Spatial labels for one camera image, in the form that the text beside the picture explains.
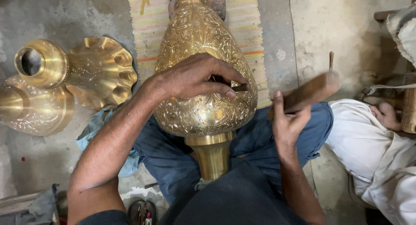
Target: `engraved brass vase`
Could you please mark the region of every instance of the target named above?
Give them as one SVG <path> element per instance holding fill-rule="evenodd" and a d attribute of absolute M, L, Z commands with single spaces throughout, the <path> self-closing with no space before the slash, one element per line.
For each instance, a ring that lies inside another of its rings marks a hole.
<path fill-rule="evenodd" d="M 235 130 L 254 116 L 257 85 L 236 41 L 207 0 L 178 0 L 159 48 L 155 73 L 203 52 L 231 63 L 250 82 L 250 90 L 237 92 L 232 99 L 220 94 L 171 98 L 160 103 L 154 115 L 160 127 L 184 137 L 194 149 L 202 178 L 216 180 L 228 172 Z"/>
<path fill-rule="evenodd" d="M 28 63 L 33 51 L 39 55 L 38 65 Z M 32 40 L 15 56 L 16 69 L 28 84 L 41 89 L 65 84 L 80 105 L 97 111 L 132 96 L 137 81 L 132 62 L 120 43 L 105 36 L 85 38 L 70 53 L 48 40 Z"/>
<path fill-rule="evenodd" d="M 65 88 L 38 89 L 14 75 L 0 86 L 0 119 L 9 127 L 35 136 L 64 129 L 74 112 L 74 96 Z"/>

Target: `metal tool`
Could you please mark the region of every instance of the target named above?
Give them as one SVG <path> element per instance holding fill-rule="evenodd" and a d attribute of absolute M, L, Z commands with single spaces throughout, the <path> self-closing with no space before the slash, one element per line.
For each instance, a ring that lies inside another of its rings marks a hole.
<path fill-rule="evenodd" d="M 243 85 L 240 85 L 240 86 L 232 87 L 232 89 L 236 92 L 249 91 L 250 90 L 250 84 L 243 84 Z"/>

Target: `striped rug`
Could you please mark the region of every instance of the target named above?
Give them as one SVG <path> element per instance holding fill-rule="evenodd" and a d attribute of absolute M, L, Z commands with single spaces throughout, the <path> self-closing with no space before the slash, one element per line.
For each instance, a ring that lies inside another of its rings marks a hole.
<path fill-rule="evenodd" d="M 143 0 L 128 1 L 137 50 L 139 79 L 143 83 L 154 73 L 159 46 L 169 23 L 169 0 L 144 0 L 144 3 Z M 263 31 L 260 27 L 257 0 L 226 0 L 225 22 L 253 70 L 258 86 L 257 108 L 271 105 L 263 64 Z"/>

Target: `white cloth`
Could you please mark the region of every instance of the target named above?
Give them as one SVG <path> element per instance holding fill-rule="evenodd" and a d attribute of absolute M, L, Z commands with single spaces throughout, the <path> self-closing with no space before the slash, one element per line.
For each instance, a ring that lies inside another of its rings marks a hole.
<path fill-rule="evenodd" d="M 416 141 L 388 131 L 362 102 L 329 104 L 334 125 L 326 143 L 354 177 L 356 194 L 394 225 L 415 225 Z"/>

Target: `tool handle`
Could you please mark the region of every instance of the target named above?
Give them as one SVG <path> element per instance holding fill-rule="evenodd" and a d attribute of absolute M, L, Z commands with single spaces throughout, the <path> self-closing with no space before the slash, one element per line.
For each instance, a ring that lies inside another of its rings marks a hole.
<path fill-rule="evenodd" d="M 332 71 L 333 63 L 334 63 L 334 52 L 330 52 L 330 71 Z"/>
<path fill-rule="evenodd" d="M 307 105 L 325 100 L 340 89 L 340 76 L 334 71 L 320 74 L 306 84 L 283 96 L 285 113 L 301 111 Z M 269 120 L 273 120 L 274 111 L 268 111 Z"/>

